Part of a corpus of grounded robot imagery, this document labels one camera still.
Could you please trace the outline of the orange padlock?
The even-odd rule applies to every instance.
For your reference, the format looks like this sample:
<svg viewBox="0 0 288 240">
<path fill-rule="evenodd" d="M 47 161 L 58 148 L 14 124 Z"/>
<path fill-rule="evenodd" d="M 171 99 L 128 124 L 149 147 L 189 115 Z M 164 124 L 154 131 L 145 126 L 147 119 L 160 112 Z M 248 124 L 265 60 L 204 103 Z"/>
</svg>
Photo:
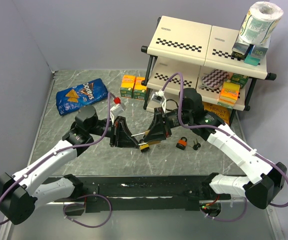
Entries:
<svg viewBox="0 0 288 240">
<path fill-rule="evenodd" d="M 183 136 L 178 140 L 176 147 L 184 151 L 186 149 L 186 146 L 187 146 L 187 138 Z"/>
</svg>

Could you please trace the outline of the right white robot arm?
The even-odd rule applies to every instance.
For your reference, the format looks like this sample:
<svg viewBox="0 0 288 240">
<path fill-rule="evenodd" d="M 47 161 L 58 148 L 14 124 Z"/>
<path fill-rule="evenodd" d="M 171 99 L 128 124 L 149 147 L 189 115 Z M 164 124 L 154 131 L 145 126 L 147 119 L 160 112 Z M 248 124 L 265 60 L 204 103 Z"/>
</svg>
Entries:
<svg viewBox="0 0 288 240">
<path fill-rule="evenodd" d="M 281 162 L 264 161 L 255 149 L 242 141 L 219 116 L 204 109 L 202 97 L 194 88 L 185 88 L 178 108 L 167 111 L 164 92 L 152 94 L 151 100 L 161 106 L 154 109 L 152 123 L 143 138 L 146 143 L 164 141 L 171 136 L 171 129 L 189 127 L 204 141 L 228 156 L 244 176 L 227 176 L 213 173 L 202 187 L 207 199 L 230 194 L 245 197 L 259 209 L 271 205 L 285 182 L 287 168 Z"/>
</svg>

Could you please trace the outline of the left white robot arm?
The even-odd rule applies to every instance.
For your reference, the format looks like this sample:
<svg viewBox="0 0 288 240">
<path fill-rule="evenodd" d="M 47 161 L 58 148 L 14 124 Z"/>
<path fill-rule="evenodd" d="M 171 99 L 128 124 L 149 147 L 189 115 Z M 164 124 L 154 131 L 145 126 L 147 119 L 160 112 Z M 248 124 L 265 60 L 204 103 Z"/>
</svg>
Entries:
<svg viewBox="0 0 288 240">
<path fill-rule="evenodd" d="M 45 155 L 10 175 L 0 175 L 0 212 L 8 221 L 19 225 L 26 221 L 39 207 L 59 199 L 79 200 L 83 195 L 83 183 L 74 175 L 66 175 L 53 183 L 45 181 L 60 167 L 76 159 L 90 146 L 107 137 L 118 148 L 138 148 L 125 117 L 126 107 L 116 103 L 108 108 L 107 118 L 98 119 L 94 106 L 82 107 L 75 116 L 68 132 Z"/>
</svg>

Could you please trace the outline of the black-headed keys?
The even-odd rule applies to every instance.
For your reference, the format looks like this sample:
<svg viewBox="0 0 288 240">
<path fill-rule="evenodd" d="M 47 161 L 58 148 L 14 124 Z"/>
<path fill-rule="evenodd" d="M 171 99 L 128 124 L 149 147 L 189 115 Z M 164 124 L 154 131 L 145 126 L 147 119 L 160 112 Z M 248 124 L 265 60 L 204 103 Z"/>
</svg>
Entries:
<svg viewBox="0 0 288 240">
<path fill-rule="evenodd" d="M 201 147 L 201 144 L 198 142 L 198 139 L 196 138 L 195 140 L 193 140 L 192 148 L 193 148 L 195 151 L 197 151 L 200 147 Z"/>
</svg>

